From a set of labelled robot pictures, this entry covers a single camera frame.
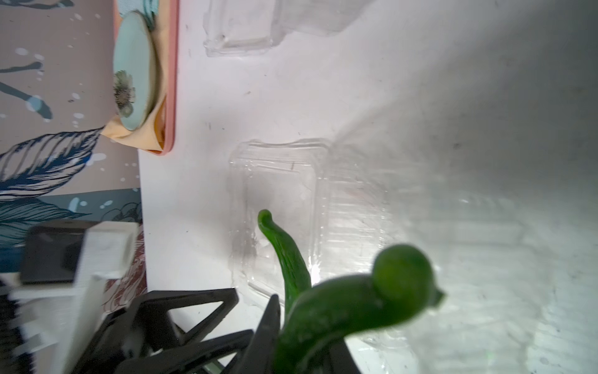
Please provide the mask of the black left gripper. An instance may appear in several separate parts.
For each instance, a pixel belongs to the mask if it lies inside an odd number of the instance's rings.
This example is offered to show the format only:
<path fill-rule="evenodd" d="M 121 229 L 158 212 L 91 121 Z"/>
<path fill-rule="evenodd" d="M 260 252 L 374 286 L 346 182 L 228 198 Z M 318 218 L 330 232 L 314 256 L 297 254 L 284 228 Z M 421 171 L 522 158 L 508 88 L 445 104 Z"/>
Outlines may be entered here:
<path fill-rule="evenodd" d="M 170 310 L 213 303 L 218 307 L 190 331 L 180 334 L 175 329 Z M 70 373 L 195 372 L 249 346 L 253 330 L 202 341 L 237 304 L 238 294 L 233 288 L 151 291 L 134 299 L 129 308 L 119 309 L 104 319 Z M 149 345 L 182 347 L 146 357 Z"/>

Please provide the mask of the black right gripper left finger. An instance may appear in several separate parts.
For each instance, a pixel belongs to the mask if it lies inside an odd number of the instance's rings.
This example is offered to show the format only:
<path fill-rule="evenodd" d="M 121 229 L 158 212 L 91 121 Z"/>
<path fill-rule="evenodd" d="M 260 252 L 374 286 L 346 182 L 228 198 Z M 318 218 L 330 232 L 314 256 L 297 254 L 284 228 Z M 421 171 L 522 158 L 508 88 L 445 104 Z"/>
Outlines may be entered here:
<path fill-rule="evenodd" d="M 233 373 L 273 373 L 273 357 L 280 333 L 281 311 L 278 295 L 270 297 L 262 319 L 235 365 Z"/>

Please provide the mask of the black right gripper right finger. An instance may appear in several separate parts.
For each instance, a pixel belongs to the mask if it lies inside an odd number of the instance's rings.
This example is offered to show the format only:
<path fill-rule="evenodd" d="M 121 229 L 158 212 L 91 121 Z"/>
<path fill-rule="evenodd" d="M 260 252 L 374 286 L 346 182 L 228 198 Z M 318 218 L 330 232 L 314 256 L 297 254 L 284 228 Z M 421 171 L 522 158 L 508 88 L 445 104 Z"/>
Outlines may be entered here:
<path fill-rule="evenodd" d="M 329 368 L 331 374 L 361 374 L 344 340 L 330 346 Z"/>

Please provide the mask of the green pepper bunch container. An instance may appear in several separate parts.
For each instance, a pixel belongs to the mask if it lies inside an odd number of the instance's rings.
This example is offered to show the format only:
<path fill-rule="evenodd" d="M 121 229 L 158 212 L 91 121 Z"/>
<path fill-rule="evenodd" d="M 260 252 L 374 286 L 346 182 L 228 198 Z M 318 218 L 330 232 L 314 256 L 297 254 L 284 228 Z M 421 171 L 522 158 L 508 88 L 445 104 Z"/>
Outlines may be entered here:
<path fill-rule="evenodd" d="M 285 321 L 274 351 L 276 373 L 306 373 L 315 358 L 345 337 L 404 324 L 437 308 L 445 292 L 423 251 L 396 244 L 375 257 L 367 274 L 349 274 L 317 285 L 293 238 L 260 210 L 258 226 L 273 246 L 285 292 Z"/>

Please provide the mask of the clear clamshell container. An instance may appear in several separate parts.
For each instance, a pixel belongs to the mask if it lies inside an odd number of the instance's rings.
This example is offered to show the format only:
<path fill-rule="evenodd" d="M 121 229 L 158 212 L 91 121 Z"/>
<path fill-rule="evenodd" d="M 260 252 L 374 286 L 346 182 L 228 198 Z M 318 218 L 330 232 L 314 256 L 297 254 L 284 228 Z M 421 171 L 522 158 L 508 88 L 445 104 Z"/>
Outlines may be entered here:
<path fill-rule="evenodd" d="M 277 255 L 259 230 L 266 209 L 296 241 L 313 283 L 364 273 L 384 247 L 407 239 L 403 201 L 425 178 L 405 163 L 370 160 L 324 140 L 241 143 L 230 157 L 230 270 L 245 304 L 284 293 Z"/>
<path fill-rule="evenodd" d="M 292 33 L 339 34 L 369 1 L 212 1 L 204 16 L 210 58 L 260 54 Z"/>

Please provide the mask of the pale green round plate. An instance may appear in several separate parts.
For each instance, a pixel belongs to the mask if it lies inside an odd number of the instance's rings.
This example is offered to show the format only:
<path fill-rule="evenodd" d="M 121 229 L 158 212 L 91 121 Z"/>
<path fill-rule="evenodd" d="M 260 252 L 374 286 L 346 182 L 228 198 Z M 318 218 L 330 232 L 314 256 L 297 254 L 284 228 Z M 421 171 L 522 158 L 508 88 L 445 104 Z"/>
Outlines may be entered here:
<path fill-rule="evenodd" d="M 134 131 L 155 103 L 157 59 L 146 20 L 128 12 L 120 23 L 113 56 L 113 95 L 121 124 Z"/>

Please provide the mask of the light teal folded cloth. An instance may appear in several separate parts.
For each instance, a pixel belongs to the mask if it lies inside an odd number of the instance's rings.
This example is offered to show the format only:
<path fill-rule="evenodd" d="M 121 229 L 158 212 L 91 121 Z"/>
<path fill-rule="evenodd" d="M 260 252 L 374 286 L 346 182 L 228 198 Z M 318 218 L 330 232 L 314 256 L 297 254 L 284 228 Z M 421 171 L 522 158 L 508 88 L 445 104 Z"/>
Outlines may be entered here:
<path fill-rule="evenodd" d="M 129 12 L 139 12 L 146 18 L 155 17 L 159 10 L 159 0 L 117 0 L 118 13 L 121 17 Z"/>

